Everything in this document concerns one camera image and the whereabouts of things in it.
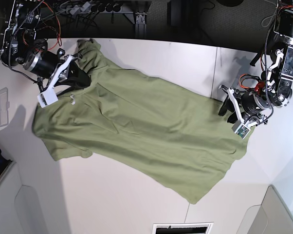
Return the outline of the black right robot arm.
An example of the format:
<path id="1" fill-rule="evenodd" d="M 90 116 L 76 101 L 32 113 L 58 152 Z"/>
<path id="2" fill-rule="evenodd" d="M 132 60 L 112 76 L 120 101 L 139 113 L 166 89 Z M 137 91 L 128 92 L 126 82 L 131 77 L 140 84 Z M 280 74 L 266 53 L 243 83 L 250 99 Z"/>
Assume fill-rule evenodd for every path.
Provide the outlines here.
<path id="1" fill-rule="evenodd" d="M 55 45 L 59 47 L 52 52 L 46 39 L 36 38 L 40 30 L 39 23 L 43 7 L 47 7 L 55 17 L 55 11 L 43 0 L 12 0 L 4 7 L 5 21 L 0 34 L 0 61 L 15 72 L 17 65 L 37 76 L 30 79 L 40 92 L 60 85 L 67 86 L 67 91 L 80 90 L 90 86 L 91 78 L 79 68 L 77 61 L 82 58 L 80 53 L 72 59 L 61 48 L 61 25 L 56 19 L 57 26 L 45 24 L 45 28 L 56 34 Z"/>

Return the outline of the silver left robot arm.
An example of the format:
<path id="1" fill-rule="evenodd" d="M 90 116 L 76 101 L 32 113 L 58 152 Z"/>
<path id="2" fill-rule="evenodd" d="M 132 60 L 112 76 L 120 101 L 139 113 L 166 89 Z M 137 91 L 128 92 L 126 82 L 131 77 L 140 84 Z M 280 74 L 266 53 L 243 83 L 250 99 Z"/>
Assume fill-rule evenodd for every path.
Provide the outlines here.
<path id="1" fill-rule="evenodd" d="M 218 115 L 231 112 L 229 123 L 266 124 L 269 117 L 262 112 L 286 106 L 292 96 L 293 0 L 279 0 L 275 9 L 275 19 L 269 24 L 264 45 L 250 63 L 254 66 L 260 62 L 261 75 L 241 75 L 238 88 L 220 86 L 227 97 Z"/>

